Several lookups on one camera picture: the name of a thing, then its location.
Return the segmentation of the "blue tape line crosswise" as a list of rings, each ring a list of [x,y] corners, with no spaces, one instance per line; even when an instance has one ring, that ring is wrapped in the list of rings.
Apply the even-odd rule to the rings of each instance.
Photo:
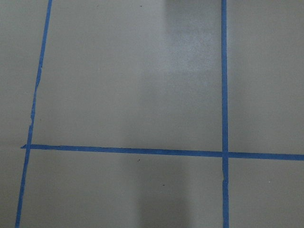
[[[54,150],[54,151],[73,151],[73,152],[108,152],[108,153],[215,157],[215,158],[220,158],[220,157],[226,156],[228,158],[235,158],[235,159],[261,159],[261,160],[282,160],[282,161],[303,161],[304,160],[304,156],[302,154],[106,148],[106,147],[93,147],[93,146],[44,145],[44,144],[32,144],[29,147],[30,147],[30,149],[33,149],[33,150]]]

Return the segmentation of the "blue tape line lengthwise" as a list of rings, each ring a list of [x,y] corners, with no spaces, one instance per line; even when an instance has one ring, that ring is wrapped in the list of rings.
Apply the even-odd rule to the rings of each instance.
[[[229,227],[227,2],[221,1],[223,227]]]

